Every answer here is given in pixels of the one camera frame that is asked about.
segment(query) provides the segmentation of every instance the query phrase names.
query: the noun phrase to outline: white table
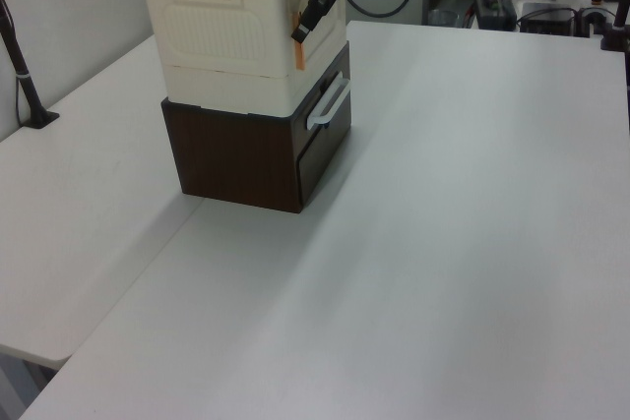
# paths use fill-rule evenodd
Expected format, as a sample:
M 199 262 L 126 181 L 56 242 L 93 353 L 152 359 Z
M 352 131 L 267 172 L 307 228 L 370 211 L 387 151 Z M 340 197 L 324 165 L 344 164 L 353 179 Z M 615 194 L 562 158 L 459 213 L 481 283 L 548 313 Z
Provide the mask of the white table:
M 165 96 L 149 39 L 0 144 L 0 352 L 61 367 L 201 202 Z
M 348 37 L 353 129 L 315 200 L 204 201 L 26 420 L 626 417 L 623 57 Z

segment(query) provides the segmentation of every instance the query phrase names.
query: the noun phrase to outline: black pole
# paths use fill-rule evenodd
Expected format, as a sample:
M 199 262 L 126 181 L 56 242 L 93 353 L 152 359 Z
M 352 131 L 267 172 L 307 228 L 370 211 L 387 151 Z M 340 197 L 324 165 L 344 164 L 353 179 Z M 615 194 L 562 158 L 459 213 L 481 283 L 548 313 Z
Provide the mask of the black pole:
M 606 27 L 606 32 L 601 39 L 601 49 L 606 51 L 628 51 L 628 36 L 625 25 L 630 9 L 630 0 L 619 0 L 617 13 L 614 16 L 612 27 Z
M 41 105 L 39 95 L 37 95 L 37 90 L 32 82 L 31 73 L 27 67 L 27 62 L 18 44 L 9 12 L 5 8 L 6 5 L 4 0 L 0 0 L 0 34 L 2 34 L 2 39 L 9 52 L 13 67 L 16 70 L 16 77 L 18 81 L 20 81 L 24 95 L 29 103 L 29 108 L 31 109 L 31 118 L 24 123 L 24 126 L 41 129 L 53 120 L 59 118 L 59 114 L 49 112 Z

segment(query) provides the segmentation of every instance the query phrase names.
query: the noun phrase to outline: wooden box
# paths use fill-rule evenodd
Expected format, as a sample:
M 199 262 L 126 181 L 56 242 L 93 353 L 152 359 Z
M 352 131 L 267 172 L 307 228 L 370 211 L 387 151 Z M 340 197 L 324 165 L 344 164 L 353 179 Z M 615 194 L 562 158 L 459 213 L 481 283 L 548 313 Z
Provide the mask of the wooden box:
M 182 191 L 301 212 L 350 126 L 348 94 L 328 124 L 307 128 L 309 114 L 340 74 L 349 79 L 347 44 L 285 118 L 215 111 L 165 99 L 162 111 Z

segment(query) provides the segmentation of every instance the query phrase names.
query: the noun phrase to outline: plastic box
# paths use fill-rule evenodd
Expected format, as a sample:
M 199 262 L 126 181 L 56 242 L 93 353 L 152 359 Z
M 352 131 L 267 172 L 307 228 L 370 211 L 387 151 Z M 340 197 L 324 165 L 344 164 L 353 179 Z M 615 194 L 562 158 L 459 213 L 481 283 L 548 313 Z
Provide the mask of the plastic box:
M 338 1 L 303 43 L 290 34 L 308 0 L 147 0 L 169 100 L 290 116 L 346 44 Z

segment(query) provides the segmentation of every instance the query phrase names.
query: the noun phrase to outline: white drawer handle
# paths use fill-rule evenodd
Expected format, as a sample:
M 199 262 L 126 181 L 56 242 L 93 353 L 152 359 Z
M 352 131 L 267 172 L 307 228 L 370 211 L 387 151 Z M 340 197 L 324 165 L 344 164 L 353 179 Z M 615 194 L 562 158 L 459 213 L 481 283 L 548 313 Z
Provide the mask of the white drawer handle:
M 335 100 L 335 103 L 331 105 L 331 108 L 326 112 L 326 114 L 322 115 L 322 112 L 326 109 L 331 99 L 335 96 L 338 90 L 341 90 L 340 94 Z M 311 130 L 315 125 L 326 125 L 330 123 L 333 119 L 339 107 L 342 106 L 342 103 L 347 97 L 347 94 L 350 92 L 350 79 L 344 79 L 343 73 L 338 73 L 329 87 L 320 98 L 313 111 L 306 119 L 306 129 Z

